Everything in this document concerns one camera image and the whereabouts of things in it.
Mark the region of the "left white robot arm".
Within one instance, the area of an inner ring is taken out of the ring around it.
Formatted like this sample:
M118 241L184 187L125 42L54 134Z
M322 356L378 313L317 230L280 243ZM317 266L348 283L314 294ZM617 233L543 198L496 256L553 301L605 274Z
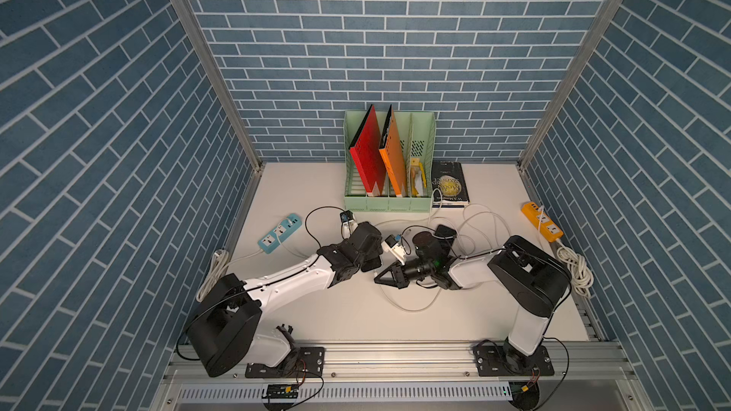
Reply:
M361 271L378 268L384 237L363 222L341 243L324 245L302 263L249 284L230 273L220 278L194 308L182 335L188 339L211 378L244 363L264 365L289 376L302 365L301 348L291 328L279 325L270 334L259 327L270 313L308 294L348 281Z

